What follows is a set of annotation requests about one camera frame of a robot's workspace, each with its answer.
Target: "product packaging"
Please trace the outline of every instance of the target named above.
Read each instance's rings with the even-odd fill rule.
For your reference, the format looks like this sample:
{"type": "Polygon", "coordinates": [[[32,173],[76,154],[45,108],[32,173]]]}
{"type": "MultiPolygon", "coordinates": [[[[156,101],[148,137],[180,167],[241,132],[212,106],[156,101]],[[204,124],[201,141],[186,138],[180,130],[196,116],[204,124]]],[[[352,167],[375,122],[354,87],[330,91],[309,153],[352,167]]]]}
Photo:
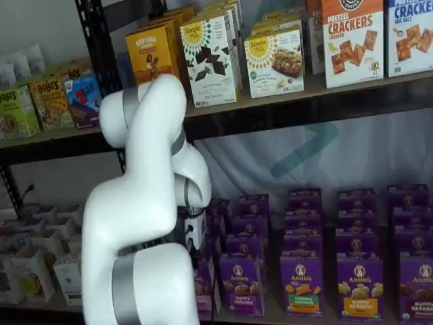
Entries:
{"type": "Polygon", "coordinates": [[[296,256],[283,251],[280,257],[284,309],[288,315],[323,317],[322,264],[318,256],[296,256]]]}
{"type": "Polygon", "coordinates": [[[326,87],[384,77],[384,4],[322,0],[326,87]]]}

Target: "cardboard box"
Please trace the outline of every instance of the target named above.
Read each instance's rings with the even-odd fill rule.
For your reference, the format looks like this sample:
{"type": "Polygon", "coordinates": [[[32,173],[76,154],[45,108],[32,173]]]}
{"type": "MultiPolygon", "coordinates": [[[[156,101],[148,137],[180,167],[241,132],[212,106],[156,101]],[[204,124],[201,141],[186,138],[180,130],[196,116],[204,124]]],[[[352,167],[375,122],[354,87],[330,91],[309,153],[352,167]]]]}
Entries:
{"type": "Polygon", "coordinates": [[[280,257],[284,309],[288,315],[323,317],[322,265],[316,256],[293,256],[283,252],[280,257]]]}
{"type": "Polygon", "coordinates": [[[64,255],[54,264],[54,272],[69,306],[82,305],[81,301],[81,263],[78,256],[64,255]]]}
{"type": "Polygon", "coordinates": [[[386,2],[388,76],[433,69],[433,9],[429,1],[386,2]]]}
{"type": "Polygon", "coordinates": [[[172,20],[139,29],[127,36],[135,83],[140,85],[170,73],[180,79],[176,59],[176,31],[172,20]]]}
{"type": "Polygon", "coordinates": [[[6,139],[38,134],[38,120],[27,85],[0,91],[0,130],[6,139]]]}
{"type": "Polygon", "coordinates": [[[384,4],[322,0],[326,87],[384,77],[384,4]]]}
{"type": "Polygon", "coordinates": [[[229,310],[237,315],[263,317],[265,304],[258,258],[223,254],[219,264],[229,310]]]}
{"type": "Polygon", "coordinates": [[[239,80],[229,14],[215,10],[181,26],[196,108],[237,101],[239,80]]]}
{"type": "Polygon", "coordinates": [[[41,251],[23,248],[13,258],[18,281],[30,302],[46,303],[54,296],[55,288],[41,251]]]}
{"type": "Polygon", "coordinates": [[[375,253],[338,253],[338,312],[341,320],[381,322],[383,262],[375,253]]]}

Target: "robotic arm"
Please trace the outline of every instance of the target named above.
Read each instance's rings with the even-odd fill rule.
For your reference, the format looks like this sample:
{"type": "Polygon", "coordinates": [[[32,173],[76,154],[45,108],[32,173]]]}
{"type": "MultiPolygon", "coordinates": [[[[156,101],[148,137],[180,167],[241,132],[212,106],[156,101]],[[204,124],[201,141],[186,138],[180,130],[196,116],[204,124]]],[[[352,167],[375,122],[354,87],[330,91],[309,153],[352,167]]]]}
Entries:
{"type": "MultiPolygon", "coordinates": [[[[185,140],[186,98],[169,74],[107,96],[100,124],[107,142],[125,147],[126,172],[90,194],[83,224],[83,308],[87,324],[199,324],[191,259],[179,244],[118,256],[126,246],[169,234],[177,205],[204,208],[210,178],[185,140]]],[[[201,219],[188,234],[204,239],[201,219]]]]}

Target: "yellow box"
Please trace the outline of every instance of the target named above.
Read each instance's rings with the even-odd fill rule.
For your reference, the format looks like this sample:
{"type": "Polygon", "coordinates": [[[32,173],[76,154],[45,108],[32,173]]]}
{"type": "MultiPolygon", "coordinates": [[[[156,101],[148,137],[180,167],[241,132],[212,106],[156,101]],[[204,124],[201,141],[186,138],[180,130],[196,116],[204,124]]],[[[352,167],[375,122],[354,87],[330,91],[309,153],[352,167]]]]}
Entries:
{"type": "Polygon", "coordinates": [[[137,85],[154,80],[162,73],[180,78],[172,20],[128,35],[127,45],[137,85]]]}

